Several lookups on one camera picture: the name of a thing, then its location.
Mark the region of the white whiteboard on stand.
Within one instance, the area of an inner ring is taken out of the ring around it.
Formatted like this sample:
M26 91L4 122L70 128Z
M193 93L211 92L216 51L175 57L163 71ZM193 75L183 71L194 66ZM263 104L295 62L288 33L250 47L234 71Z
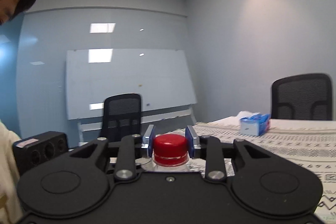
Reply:
M106 98L137 93L142 123L190 117L197 99L183 50L92 49L68 51L66 106L77 123L79 143L85 132L99 131Z

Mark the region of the black mesh chair centre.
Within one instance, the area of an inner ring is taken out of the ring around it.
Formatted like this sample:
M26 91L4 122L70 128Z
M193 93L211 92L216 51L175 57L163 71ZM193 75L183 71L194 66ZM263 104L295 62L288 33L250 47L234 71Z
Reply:
M271 118L331 121L331 77L325 73L308 73L276 80L271 86Z

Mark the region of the red bottle cap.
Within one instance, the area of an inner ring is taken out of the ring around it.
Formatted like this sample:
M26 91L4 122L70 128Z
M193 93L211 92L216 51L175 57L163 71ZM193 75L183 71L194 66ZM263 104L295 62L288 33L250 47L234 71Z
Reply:
M160 157L179 157L188 154L187 139L178 134L158 135L153 142L154 153Z

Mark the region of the black mesh chair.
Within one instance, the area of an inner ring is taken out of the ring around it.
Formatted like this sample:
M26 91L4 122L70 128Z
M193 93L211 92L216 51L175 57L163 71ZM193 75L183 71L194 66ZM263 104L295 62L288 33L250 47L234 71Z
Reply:
M271 118L331 121L331 77L325 73L308 73L276 80L271 86Z
M142 98L127 93L111 96L104 101L100 138L121 141L127 135L141 134Z

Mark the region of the black mesh chair left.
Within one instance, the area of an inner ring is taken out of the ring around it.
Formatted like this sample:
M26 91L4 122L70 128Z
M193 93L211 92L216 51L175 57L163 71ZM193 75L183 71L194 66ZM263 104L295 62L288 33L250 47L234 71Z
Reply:
M127 135L141 134L142 98L127 93L111 96L104 101L100 138L121 141Z

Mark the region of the person cream shirt torso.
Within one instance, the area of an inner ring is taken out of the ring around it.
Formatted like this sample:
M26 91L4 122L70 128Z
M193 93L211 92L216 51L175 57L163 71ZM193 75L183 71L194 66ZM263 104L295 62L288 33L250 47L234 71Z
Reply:
M20 139L1 122L1 223L16 223L23 215L16 188L20 175L12 149Z

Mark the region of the clear plastic bottle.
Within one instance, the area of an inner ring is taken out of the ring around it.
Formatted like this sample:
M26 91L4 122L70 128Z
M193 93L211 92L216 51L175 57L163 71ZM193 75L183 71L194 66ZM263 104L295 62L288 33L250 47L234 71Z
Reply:
M188 160L187 153L179 157L160 157L154 153L148 162L141 164L141 167L150 172L189 172Z

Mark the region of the blue tissue box far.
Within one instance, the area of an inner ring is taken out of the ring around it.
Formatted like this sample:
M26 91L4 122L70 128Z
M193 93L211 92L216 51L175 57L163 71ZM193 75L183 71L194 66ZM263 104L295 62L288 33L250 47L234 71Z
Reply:
M264 135L270 128L270 115L241 111L236 118L240 124L240 133L249 136Z

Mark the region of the patterned white tablecloth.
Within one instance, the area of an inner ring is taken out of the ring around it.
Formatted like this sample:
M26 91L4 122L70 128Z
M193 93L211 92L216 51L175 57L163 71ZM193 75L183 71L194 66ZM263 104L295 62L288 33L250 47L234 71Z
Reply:
M324 223L335 223L335 121L270 120L262 136L240 133L238 118L198 122L198 135L210 135L222 142L245 139L314 172L323 184L322 198L315 211Z

